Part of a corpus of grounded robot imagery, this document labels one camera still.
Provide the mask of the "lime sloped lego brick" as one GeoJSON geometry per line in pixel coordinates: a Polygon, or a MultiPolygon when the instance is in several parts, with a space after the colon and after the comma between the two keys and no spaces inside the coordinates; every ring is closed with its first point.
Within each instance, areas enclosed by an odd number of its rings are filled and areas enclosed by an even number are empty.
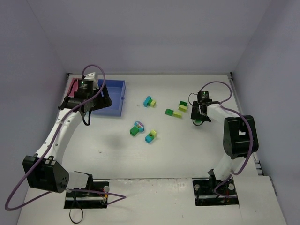
{"type": "Polygon", "coordinates": [[[176,117],[176,118],[182,118],[182,113],[179,112],[179,111],[174,111],[173,116],[176,117]]]}
{"type": "Polygon", "coordinates": [[[185,106],[185,105],[179,105],[178,109],[179,109],[180,111],[186,112],[187,109],[188,109],[188,107],[185,106]]]}

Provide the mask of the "green four-stud lego brick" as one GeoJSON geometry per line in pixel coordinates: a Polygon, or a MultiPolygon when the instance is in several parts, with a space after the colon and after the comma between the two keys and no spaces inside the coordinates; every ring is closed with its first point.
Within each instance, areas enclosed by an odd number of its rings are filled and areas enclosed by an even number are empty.
{"type": "Polygon", "coordinates": [[[174,114],[174,110],[168,108],[165,110],[165,115],[173,116],[173,114],[174,114]]]}

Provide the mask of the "cyan lego brick of trio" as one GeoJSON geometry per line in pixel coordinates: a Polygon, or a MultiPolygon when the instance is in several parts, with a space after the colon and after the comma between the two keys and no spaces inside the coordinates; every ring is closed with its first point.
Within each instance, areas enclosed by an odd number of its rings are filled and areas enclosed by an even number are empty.
{"type": "Polygon", "coordinates": [[[152,135],[151,133],[149,133],[146,137],[145,137],[145,141],[147,143],[151,143],[154,140],[155,136],[152,135]]]}

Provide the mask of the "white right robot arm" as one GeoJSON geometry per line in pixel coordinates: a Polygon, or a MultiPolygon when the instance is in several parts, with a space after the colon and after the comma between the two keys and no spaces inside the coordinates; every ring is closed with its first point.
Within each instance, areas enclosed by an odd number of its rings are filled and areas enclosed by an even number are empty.
{"type": "Polygon", "coordinates": [[[213,101],[207,91],[199,91],[192,104],[191,119],[196,125],[218,122],[223,126],[223,149],[218,165],[209,171],[216,180],[224,181],[239,175],[246,167],[252,153],[258,151],[259,143],[254,117],[241,115],[213,101]]]}

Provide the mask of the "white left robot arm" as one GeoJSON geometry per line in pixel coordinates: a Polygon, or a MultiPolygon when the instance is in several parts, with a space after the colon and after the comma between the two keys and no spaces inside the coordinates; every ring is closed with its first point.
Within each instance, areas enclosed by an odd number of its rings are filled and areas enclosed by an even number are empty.
{"type": "Polygon", "coordinates": [[[98,86],[95,79],[78,79],[77,91],[66,95],[58,107],[59,114],[45,143],[33,156],[26,156],[23,168],[31,188],[62,193],[69,189],[90,189],[93,178],[85,172],[69,172],[61,164],[68,143],[79,124],[86,126],[86,115],[110,107],[106,82],[98,86]]]}

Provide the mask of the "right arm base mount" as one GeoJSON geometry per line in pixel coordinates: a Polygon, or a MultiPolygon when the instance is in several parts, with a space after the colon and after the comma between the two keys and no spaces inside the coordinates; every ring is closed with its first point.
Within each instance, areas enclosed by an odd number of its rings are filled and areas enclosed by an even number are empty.
{"type": "Polygon", "coordinates": [[[197,207],[239,205],[233,179],[223,183],[215,177],[213,169],[208,171],[207,178],[192,179],[192,186],[197,207]]]}

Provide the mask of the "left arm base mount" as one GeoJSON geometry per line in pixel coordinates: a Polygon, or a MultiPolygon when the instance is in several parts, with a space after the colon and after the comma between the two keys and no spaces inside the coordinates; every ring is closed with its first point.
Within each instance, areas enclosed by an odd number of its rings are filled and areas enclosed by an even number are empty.
{"type": "Polygon", "coordinates": [[[108,203],[107,194],[97,194],[91,192],[66,192],[64,209],[69,210],[69,219],[77,225],[83,221],[84,210],[86,209],[106,209],[108,203]]]}

